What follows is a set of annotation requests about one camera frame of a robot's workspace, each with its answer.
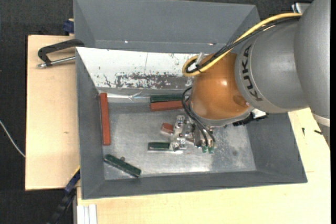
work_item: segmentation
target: white cable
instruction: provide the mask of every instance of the white cable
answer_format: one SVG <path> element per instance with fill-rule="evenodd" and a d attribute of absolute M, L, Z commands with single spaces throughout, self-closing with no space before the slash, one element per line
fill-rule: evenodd
<path fill-rule="evenodd" d="M 2 123 L 2 121 L 0 120 L 0 125 L 2 126 L 2 128 L 5 130 L 5 133 L 8 135 L 8 138 L 10 139 L 11 143 L 13 144 L 13 146 L 15 146 L 16 150 L 19 151 L 19 153 L 26 157 L 26 155 L 19 149 L 19 147 L 15 144 L 14 140 L 12 139 L 11 135 L 9 134 L 9 132 L 7 131 L 5 125 Z"/>

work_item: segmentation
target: small red object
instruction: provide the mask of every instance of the small red object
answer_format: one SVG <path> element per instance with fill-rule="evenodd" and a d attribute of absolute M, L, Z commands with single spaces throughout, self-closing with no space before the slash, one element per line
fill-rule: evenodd
<path fill-rule="evenodd" d="M 110 136 L 110 119 L 109 119 L 109 105 L 107 102 L 107 93 L 102 92 L 100 95 L 100 112 L 101 112 L 101 127 L 103 145 L 108 146 L 111 144 Z"/>
<path fill-rule="evenodd" d="M 163 123 L 161 126 L 161 131 L 165 132 L 165 133 L 173 133 L 174 132 L 174 126 L 172 124 L 169 123 Z"/>
<path fill-rule="evenodd" d="M 181 101 L 155 102 L 150 104 L 151 111 L 175 110 L 182 108 Z"/>

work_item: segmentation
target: yellow cable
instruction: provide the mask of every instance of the yellow cable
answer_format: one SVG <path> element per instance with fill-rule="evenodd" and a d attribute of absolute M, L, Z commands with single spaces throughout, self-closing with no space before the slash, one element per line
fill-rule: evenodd
<path fill-rule="evenodd" d="M 283 14 L 278 14 L 272 17 L 269 17 L 265 20 L 262 20 L 261 22 L 257 23 L 255 26 L 253 26 L 252 28 L 248 29 L 245 33 L 243 33 L 240 37 L 238 37 L 234 42 L 238 42 L 241 39 L 245 38 L 246 36 L 252 34 L 254 31 L 258 30 L 260 27 L 264 26 L 267 23 L 273 22 L 275 20 L 279 20 L 279 19 L 283 19 L 283 18 L 292 18 L 292 17 L 300 17 L 302 14 L 301 13 L 283 13 Z M 193 77 L 196 76 L 198 74 L 200 74 L 201 72 L 206 71 L 207 69 L 209 69 L 210 67 L 212 67 L 215 63 L 217 63 L 219 60 L 221 60 L 225 55 L 227 55 L 232 49 L 228 50 L 227 52 L 223 53 L 222 55 L 218 56 L 216 59 L 214 59 L 213 61 L 211 61 L 209 64 L 207 64 L 206 66 L 200 68 L 199 70 L 196 70 L 192 73 L 187 73 L 186 72 L 186 67 L 188 66 L 188 64 L 191 61 L 194 61 L 195 59 L 197 59 L 198 55 L 190 58 L 189 60 L 187 60 L 187 62 L 184 63 L 183 68 L 182 68 L 182 73 L 183 76 L 185 77 Z"/>

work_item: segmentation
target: dark green bar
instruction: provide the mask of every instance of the dark green bar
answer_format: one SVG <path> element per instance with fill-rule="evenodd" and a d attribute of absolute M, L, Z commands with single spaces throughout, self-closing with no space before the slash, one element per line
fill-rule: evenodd
<path fill-rule="evenodd" d="M 167 142 L 151 142 L 148 143 L 149 151 L 168 151 L 170 143 Z"/>
<path fill-rule="evenodd" d="M 118 159 L 110 154 L 105 155 L 104 162 L 106 162 L 109 165 L 114 166 L 115 168 L 118 168 L 132 176 L 139 177 L 141 174 L 141 170 L 134 167 L 133 165 L 126 163 L 122 161 L 121 159 Z"/>
<path fill-rule="evenodd" d="M 180 94 L 166 94 L 166 95 L 153 95 L 151 96 L 151 103 L 166 102 L 166 101 L 179 101 L 182 95 Z"/>

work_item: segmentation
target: gray cylinder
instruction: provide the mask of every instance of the gray cylinder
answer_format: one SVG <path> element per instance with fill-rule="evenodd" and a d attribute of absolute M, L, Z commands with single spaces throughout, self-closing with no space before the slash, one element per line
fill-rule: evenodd
<path fill-rule="evenodd" d="M 297 21 L 273 26 L 247 40 L 238 54 L 236 82 L 253 107 L 282 113 L 308 106 L 294 60 L 297 26 Z"/>
<path fill-rule="evenodd" d="M 315 119 L 330 126 L 330 3 L 315 0 L 303 14 L 295 36 L 295 63 Z"/>

